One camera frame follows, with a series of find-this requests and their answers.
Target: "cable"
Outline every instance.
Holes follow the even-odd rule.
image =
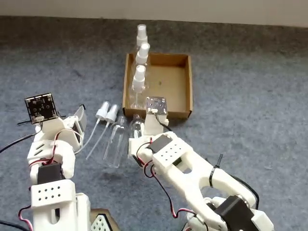
[[[26,139],[29,139],[29,138],[31,138],[31,137],[37,135],[38,133],[40,133],[40,132],[42,131],[42,128],[43,128],[43,123],[40,122],[39,125],[40,125],[40,130],[39,130],[38,132],[33,133],[33,134],[30,134],[30,135],[27,135],[27,136],[24,136],[24,137],[22,137],[22,138],[19,138],[18,140],[13,141],[12,143],[9,143],[8,145],[6,145],[4,148],[2,148],[2,149],[0,150],[0,153],[4,152],[5,150],[7,150],[8,148],[12,147],[13,145],[15,145],[15,144],[17,144],[17,143],[19,143],[19,142],[21,142],[21,141],[24,141],[24,140],[26,140]]]
[[[149,162],[147,162],[147,163],[143,166],[143,174],[144,174],[147,178],[152,178],[152,177],[153,177],[153,174],[149,176],[149,175],[146,173],[146,167],[148,167],[148,165],[149,165],[151,162],[153,162],[153,160],[150,160]]]
[[[173,218],[178,218],[179,217],[179,213],[180,212],[188,212],[188,213],[192,213],[194,214],[195,216],[197,215],[194,211],[190,210],[190,209],[187,209],[187,208],[180,208],[177,213],[175,213],[174,211],[174,207],[173,207],[173,203],[172,203],[172,200],[168,194],[168,192],[166,191],[166,189],[164,188],[164,186],[162,185],[162,183],[159,181],[159,179],[157,178],[157,176],[155,175],[154,173],[154,170],[153,170],[153,167],[154,165],[151,166],[151,174],[153,175],[153,177],[157,180],[158,184],[160,185],[160,187],[164,190],[164,192],[166,193],[168,199],[169,199],[169,203],[170,203],[170,211],[171,211],[171,214],[173,216]]]
[[[21,221],[24,221],[24,222],[27,224],[27,226],[29,227],[29,230],[30,230],[30,231],[33,231],[33,226],[32,226],[32,224],[31,224],[31,222],[30,222],[28,219],[24,219],[24,218],[22,217],[22,215],[21,215],[21,213],[22,213],[23,210],[29,209],[30,207],[31,207],[31,206],[28,205],[27,207],[21,208],[21,209],[19,210],[19,212],[18,212],[18,218],[19,218]]]
[[[220,168],[220,163],[221,163],[221,160],[223,158],[223,154],[220,154],[219,155],[219,158],[218,158],[218,161],[217,161],[217,164],[213,167],[212,169],[212,172],[211,172],[211,175],[210,175],[210,178],[209,178],[209,181],[210,181],[210,185],[211,187],[213,186],[212,185],[212,177],[213,177],[213,173],[214,173],[214,170],[216,168]],[[256,209],[258,210],[259,209],[259,202],[260,202],[260,197],[258,195],[258,193],[249,185],[247,184],[245,181],[243,181],[242,179],[236,177],[236,176],[233,176],[230,174],[230,176],[232,176],[234,179],[236,179],[238,182],[240,182],[241,184],[243,184],[244,186],[246,186],[246,188],[248,188],[254,195],[255,195],[255,198],[256,198]]]
[[[162,122],[159,121],[157,114],[155,113],[155,118],[156,120],[159,122],[159,124],[161,126],[163,126],[164,128],[166,128],[168,131],[172,131],[171,128],[169,128],[166,124],[163,124]]]
[[[16,228],[16,229],[22,230],[22,231],[29,231],[28,229],[22,227],[21,225],[10,223],[10,222],[4,221],[4,220],[0,220],[0,225],[9,226],[9,227]]]
[[[259,203],[260,203],[260,197],[258,195],[258,193],[249,185],[247,184],[245,181],[243,181],[242,179],[236,177],[236,176],[233,176],[230,174],[230,176],[232,176],[234,179],[236,179],[238,182],[240,182],[241,184],[243,184],[244,186],[246,186],[246,188],[248,188],[256,197],[256,210],[259,209]]]
[[[139,150],[140,150],[140,148],[142,147],[142,146],[144,146],[144,145],[146,145],[146,144],[150,144],[151,142],[146,142],[146,143],[143,143],[142,145],[140,145],[140,147],[137,149],[137,151],[136,151],[136,157],[137,157],[137,159],[142,163],[142,165],[145,165],[145,163],[144,163],[144,161],[143,160],[141,160],[141,158],[140,157],[138,157],[138,152],[139,152]]]
[[[58,140],[60,133],[63,132],[63,131],[71,131],[71,132],[75,133],[76,135],[78,135],[78,136],[80,137],[80,140],[81,140],[81,148],[80,148],[79,150],[77,150],[76,152],[74,152],[74,154],[77,154],[77,153],[80,152],[80,150],[82,149],[82,146],[83,146],[83,139],[82,139],[82,136],[81,136],[78,132],[76,132],[76,131],[74,131],[74,130],[72,130],[72,129],[62,129],[61,131],[59,131],[58,133],[56,133],[56,135],[54,136],[51,158],[50,158],[50,159],[40,159],[40,160],[36,160],[36,161],[30,163],[30,164],[29,164],[29,167],[32,166],[32,165],[34,165],[34,164],[40,163],[40,162],[47,162],[46,164],[49,165],[49,164],[51,164],[51,163],[54,161],[55,150],[56,150],[56,147],[57,147],[56,141]]]

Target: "white plastic bracket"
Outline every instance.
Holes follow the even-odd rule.
[[[169,144],[153,155],[153,163],[164,172],[185,153],[192,152],[193,149],[181,138],[173,139]]]
[[[31,187],[34,231],[78,231],[75,184],[59,180]],[[54,221],[59,209],[60,219]]]
[[[107,219],[104,215],[98,215],[91,225],[91,231],[111,231]]]

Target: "gray carpet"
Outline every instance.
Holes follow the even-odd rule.
[[[16,125],[28,119],[23,98],[45,92],[53,93],[63,115],[86,105],[87,138],[100,104],[121,103],[125,54],[139,23],[0,18],[0,146],[34,131],[30,124]],[[260,209],[276,230],[307,230],[308,29],[146,24],[152,51],[192,56],[194,112],[186,122],[172,121],[174,131],[212,163],[224,153],[222,168],[259,192]],[[123,162],[116,172],[105,168],[97,161],[102,145],[85,160],[98,136],[77,158],[77,191],[90,197],[92,207],[110,209],[122,230],[179,231],[184,214],[172,218],[161,188],[134,162]],[[19,222],[17,211],[30,202],[30,144],[0,155],[0,219]],[[164,184],[176,208],[187,206]]]

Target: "spray bottle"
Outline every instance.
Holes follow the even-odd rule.
[[[129,91],[129,102],[131,108],[144,108],[144,81],[145,81],[145,66],[138,65],[136,67],[135,75],[132,81],[132,86]]]

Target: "cardboard tray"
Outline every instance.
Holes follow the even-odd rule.
[[[191,58],[186,54],[150,53],[151,75],[149,96],[161,96],[167,100],[168,118],[187,119],[193,111],[193,84]],[[133,109],[129,105],[129,84],[132,82],[131,66],[133,54],[126,56],[123,90],[123,113],[127,117],[139,114],[145,117],[145,110]]]

